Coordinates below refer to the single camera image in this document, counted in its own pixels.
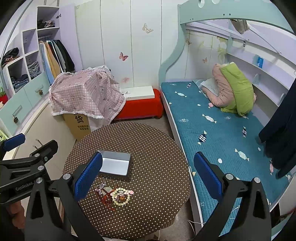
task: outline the green pillow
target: green pillow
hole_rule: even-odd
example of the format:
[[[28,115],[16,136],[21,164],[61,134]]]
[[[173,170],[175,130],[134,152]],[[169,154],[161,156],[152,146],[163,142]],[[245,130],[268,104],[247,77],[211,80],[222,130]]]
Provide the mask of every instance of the green pillow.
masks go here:
[[[254,90],[252,83],[245,77],[235,63],[220,68],[221,73],[227,79],[233,90],[234,100],[226,107],[221,108],[223,112],[238,113],[243,116],[251,111],[254,104]]]

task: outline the beaded bracelet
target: beaded bracelet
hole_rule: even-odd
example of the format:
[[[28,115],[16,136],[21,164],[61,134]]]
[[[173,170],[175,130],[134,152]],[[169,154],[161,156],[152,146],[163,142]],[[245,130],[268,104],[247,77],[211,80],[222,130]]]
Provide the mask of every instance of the beaded bracelet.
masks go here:
[[[131,195],[134,194],[132,190],[126,190],[124,188],[116,188],[114,192],[110,194],[112,196],[112,201],[115,205],[123,206],[126,205],[130,199]]]

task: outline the blue gripper pad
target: blue gripper pad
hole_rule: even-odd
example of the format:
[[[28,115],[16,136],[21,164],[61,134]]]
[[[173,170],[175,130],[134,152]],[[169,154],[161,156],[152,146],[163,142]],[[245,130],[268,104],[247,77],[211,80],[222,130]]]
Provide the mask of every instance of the blue gripper pad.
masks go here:
[[[206,160],[196,153],[193,158],[194,167],[213,199],[222,199],[222,183],[213,172]]]
[[[80,177],[74,184],[74,199],[78,202],[86,197],[91,185],[98,175],[103,165],[103,158],[100,152],[92,156],[91,161],[87,164]]]
[[[4,142],[3,149],[4,149],[4,151],[11,151],[12,149],[23,144],[25,142],[25,140],[26,140],[26,137],[23,133],[18,134],[10,139],[7,139]]]

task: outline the closet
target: closet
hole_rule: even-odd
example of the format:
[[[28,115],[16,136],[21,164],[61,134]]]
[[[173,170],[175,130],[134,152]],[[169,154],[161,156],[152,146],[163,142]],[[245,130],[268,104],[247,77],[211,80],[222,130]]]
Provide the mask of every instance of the closet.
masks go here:
[[[54,27],[37,28],[37,20],[54,21]],[[46,100],[50,84],[42,63],[40,40],[58,39],[67,49],[75,71],[82,69],[79,53],[74,4],[64,7],[39,6],[20,22],[20,32],[6,51],[18,48],[17,58],[3,68],[8,102],[0,109],[0,128],[11,137],[20,132],[38,106]],[[30,77],[28,66],[38,62],[40,74]],[[28,75],[28,82],[16,92],[11,76]]]

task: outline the cardboard box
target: cardboard box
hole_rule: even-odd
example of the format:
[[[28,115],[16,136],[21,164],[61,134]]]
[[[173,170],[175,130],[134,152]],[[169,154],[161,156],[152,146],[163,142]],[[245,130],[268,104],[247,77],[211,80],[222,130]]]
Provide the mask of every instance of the cardboard box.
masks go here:
[[[80,141],[86,135],[90,134],[89,120],[83,114],[63,114],[63,118],[70,128],[72,135]]]

